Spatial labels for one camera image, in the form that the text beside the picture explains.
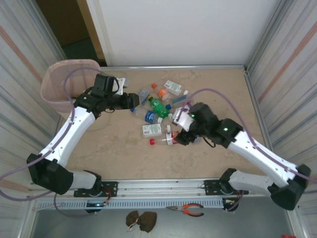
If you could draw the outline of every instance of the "corrugated metal wall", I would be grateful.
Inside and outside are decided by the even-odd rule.
[[[55,134],[57,114],[40,96],[49,65],[63,59],[30,1],[0,4],[0,174],[25,165]],[[27,170],[0,181],[3,192],[24,197],[31,178]],[[26,202],[0,197],[0,237],[17,237]]]
[[[249,73],[275,153],[317,179],[317,1],[290,2]],[[299,205],[317,237],[317,193]]]

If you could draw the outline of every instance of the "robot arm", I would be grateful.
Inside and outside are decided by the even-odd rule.
[[[121,110],[138,106],[139,96],[123,93],[124,83],[124,78],[97,74],[94,86],[76,99],[73,121],[70,115],[49,145],[39,155],[31,154],[28,157],[27,163],[30,163],[51,151],[40,162],[29,167],[33,183],[58,194],[75,188],[87,189],[91,195],[97,195],[101,191],[101,176],[89,171],[71,172],[65,167],[81,136],[102,112],[106,109]],[[59,141],[69,124],[69,131]],[[52,146],[57,142],[58,146],[53,150]]]
[[[228,169],[220,178],[221,188],[230,193],[233,190],[249,190],[270,196],[280,207],[293,210],[308,185],[308,181],[284,169],[262,154],[253,144],[242,126],[231,119],[218,120],[208,105],[197,103],[189,113],[175,112],[173,123],[183,127],[175,140],[183,145],[197,136],[210,139],[214,144],[230,149],[260,168],[267,176],[245,174],[236,169]],[[257,147],[279,161],[286,168],[310,176],[311,170],[283,160],[263,145],[255,141]]]

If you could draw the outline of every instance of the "pliers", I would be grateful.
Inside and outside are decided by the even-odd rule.
[[[189,207],[204,208],[202,205],[200,205],[198,203],[190,203],[190,204],[186,204],[183,206],[171,206],[171,207],[166,207],[166,208],[174,210],[174,211],[183,211],[183,213],[188,214],[189,216],[192,216],[192,217],[201,217],[204,215],[203,213],[192,213],[192,212],[186,210],[186,208],[189,208]]]

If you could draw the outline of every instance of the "beige countertop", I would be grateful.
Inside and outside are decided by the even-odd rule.
[[[213,88],[225,94],[237,107],[253,137],[263,143],[256,114],[242,70],[160,70],[107,72],[130,79],[127,93],[138,93],[150,83],[172,80],[184,85],[190,92]],[[195,102],[208,104],[219,119],[239,119],[230,106],[215,93],[203,92]],[[103,129],[86,131],[75,147],[67,168],[90,170],[103,179],[185,179],[216,178],[227,168],[246,173],[262,174],[246,159],[221,146],[210,148],[203,140],[188,146],[161,146],[149,144],[141,137],[141,126],[146,122],[133,117],[129,110],[115,111],[98,120]]]

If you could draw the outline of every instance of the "green plastic bottle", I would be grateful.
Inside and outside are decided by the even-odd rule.
[[[168,116],[169,110],[163,105],[163,103],[159,99],[149,97],[149,101],[154,112],[156,112],[161,118],[165,118]]]

